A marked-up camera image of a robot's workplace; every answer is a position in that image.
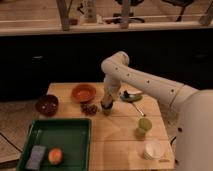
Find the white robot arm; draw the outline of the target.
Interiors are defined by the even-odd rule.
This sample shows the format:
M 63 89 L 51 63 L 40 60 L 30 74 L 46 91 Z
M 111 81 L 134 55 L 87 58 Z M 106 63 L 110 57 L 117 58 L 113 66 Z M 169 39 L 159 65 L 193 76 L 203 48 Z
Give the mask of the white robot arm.
M 168 105 L 179 114 L 175 171 L 213 171 L 213 89 L 198 90 L 129 67 L 119 51 L 101 63 L 105 73 L 103 110 L 111 110 L 114 95 L 125 82 Z

